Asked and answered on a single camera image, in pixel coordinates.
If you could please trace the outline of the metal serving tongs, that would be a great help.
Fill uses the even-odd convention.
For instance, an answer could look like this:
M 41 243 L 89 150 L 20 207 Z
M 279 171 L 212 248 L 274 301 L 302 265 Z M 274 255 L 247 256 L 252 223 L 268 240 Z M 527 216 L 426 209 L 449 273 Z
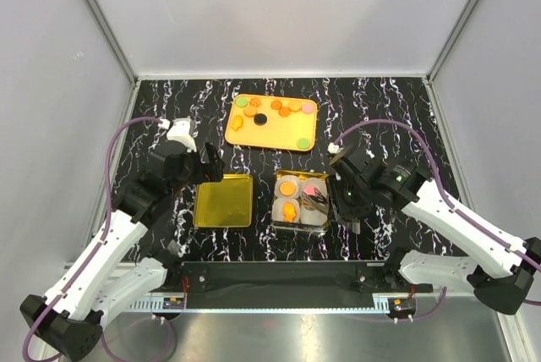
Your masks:
M 301 201 L 307 200 L 312 203 L 318 203 L 323 206 L 325 209 L 321 211 L 322 213 L 327 213 L 329 211 L 329 201 L 328 199 L 316 188 L 316 195 L 306 195 L 303 191 L 301 192 Z

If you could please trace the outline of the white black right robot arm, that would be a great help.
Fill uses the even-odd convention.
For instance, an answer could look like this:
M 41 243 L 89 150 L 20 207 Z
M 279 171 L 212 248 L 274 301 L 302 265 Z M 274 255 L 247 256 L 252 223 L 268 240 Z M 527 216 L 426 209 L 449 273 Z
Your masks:
M 514 315 L 527 302 L 540 265 L 540 240 L 496 227 L 439 188 L 428 168 L 408 160 L 384 163 L 357 147 L 329 144 L 327 179 L 336 220 L 358 229 L 375 206 L 392 208 L 446 236 L 463 257 L 399 249 L 377 283 L 394 291 L 428 284 L 473 294 L 490 309 Z

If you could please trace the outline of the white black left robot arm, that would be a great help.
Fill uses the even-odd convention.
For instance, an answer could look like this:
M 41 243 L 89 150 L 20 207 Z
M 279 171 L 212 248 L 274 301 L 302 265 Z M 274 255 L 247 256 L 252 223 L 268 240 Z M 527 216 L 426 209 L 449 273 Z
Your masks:
M 111 214 L 77 261 L 45 294 L 30 294 L 22 302 L 19 309 L 31 337 L 81 361 L 129 305 L 145 293 L 181 284 L 180 261 L 166 244 L 149 245 L 125 277 L 107 280 L 133 245 L 172 214 L 184 187 L 222 181 L 224 162 L 217 149 L 205 143 L 205 151 L 208 162 L 178 141 L 156 146 L 146 166 L 117 192 Z

